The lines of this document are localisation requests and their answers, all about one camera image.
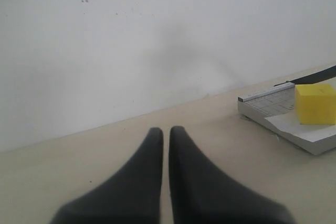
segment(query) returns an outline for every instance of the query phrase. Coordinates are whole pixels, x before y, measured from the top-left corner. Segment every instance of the yellow sponge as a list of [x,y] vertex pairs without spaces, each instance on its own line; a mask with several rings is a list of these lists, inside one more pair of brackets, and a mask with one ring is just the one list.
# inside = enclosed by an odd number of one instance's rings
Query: yellow sponge
[[295,109],[301,124],[336,124],[336,91],[329,84],[296,85]]

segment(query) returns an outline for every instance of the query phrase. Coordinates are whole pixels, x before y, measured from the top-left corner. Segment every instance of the yellow block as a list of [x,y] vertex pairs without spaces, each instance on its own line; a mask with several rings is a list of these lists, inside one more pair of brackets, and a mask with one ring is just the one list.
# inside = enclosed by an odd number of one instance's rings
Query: yellow block
[[329,84],[296,85],[295,109],[301,124],[336,124],[336,91]]

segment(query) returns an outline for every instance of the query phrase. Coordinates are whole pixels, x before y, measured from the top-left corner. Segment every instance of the white wall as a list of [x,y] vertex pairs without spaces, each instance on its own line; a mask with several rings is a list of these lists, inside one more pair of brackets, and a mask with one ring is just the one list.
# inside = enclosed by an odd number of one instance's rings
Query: white wall
[[334,0],[0,0],[0,151],[336,59]]

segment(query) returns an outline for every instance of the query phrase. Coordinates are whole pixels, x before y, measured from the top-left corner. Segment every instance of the yellow cube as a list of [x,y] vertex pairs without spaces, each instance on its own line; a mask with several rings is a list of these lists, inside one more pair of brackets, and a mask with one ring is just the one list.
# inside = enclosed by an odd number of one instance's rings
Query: yellow cube
[[336,91],[329,84],[296,85],[295,109],[301,124],[336,124]]

